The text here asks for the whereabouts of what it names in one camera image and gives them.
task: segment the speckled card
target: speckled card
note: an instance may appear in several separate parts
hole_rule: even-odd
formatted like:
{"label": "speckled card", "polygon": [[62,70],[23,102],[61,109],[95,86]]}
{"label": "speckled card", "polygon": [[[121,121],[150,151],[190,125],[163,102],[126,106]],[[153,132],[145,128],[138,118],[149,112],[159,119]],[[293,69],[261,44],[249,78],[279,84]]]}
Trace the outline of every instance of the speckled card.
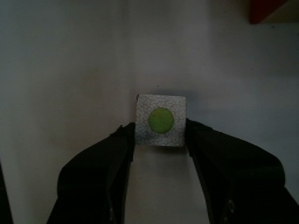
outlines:
{"label": "speckled card", "polygon": [[137,100],[135,143],[185,146],[186,98],[141,94]]}

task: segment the green oval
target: green oval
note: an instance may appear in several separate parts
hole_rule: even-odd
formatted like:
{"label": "green oval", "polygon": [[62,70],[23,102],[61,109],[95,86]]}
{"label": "green oval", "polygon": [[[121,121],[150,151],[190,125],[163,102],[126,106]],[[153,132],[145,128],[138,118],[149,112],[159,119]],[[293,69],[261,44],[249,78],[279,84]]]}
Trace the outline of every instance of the green oval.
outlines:
{"label": "green oval", "polygon": [[167,108],[157,108],[149,116],[149,125],[153,132],[167,133],[174,127],[174,114]]}

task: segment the red object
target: red object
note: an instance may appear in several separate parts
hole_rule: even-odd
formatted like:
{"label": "red object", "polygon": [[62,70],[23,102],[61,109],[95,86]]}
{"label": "red object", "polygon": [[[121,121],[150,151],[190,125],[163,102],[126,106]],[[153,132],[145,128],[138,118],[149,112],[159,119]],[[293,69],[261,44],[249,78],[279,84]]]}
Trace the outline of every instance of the red object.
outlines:
{"label": "red object", "polygon": [[250,23],[261,23],[287,0],[251,0]]}

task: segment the white wall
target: white wall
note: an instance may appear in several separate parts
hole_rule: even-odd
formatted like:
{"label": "white wall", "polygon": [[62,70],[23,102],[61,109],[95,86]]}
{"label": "white wall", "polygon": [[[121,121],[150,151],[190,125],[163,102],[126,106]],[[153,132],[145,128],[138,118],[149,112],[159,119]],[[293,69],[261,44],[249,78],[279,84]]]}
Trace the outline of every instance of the white wall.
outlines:
{"label": "white wall", "polygon": [[[185,95],[191,119],[275,154],[299,202],[299,24],[249,24],[239,0],[0,3],[0,156],[15,224],[46,223],[62,167],[135,120],[138,94]],[[137,149],[127,207],[129,224],[209,223],[183,151]]]}

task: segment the green circle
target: green circle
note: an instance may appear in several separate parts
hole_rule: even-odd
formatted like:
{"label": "green circle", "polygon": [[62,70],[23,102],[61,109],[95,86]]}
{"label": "green circle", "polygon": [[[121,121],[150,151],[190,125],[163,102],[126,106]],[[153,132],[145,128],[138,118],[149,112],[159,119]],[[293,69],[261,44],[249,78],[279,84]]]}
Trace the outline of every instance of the green circle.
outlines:
{"label": "green circle", "polygon": [[167,133],[174,127],[174,114],[170,109],[157,108],[149,116],[149,125],[155,133]]}

